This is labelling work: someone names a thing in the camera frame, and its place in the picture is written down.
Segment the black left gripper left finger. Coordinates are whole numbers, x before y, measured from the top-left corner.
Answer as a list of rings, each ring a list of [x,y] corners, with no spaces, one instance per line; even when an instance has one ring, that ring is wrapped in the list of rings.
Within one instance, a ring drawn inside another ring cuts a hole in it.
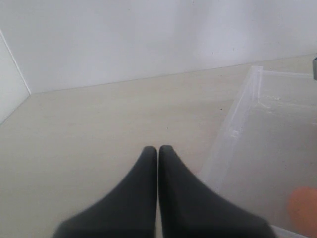
[[[124,179],[104,198],[63,221],[55,238],[153,238],[157,151],[146,146]]]

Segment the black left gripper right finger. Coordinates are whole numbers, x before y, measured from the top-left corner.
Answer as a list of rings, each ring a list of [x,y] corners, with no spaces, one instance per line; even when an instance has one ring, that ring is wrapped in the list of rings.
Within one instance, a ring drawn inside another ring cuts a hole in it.
[[[165,238],[273,238],[269,223],[210,190],[170,145],[159,149],[159,206]]]

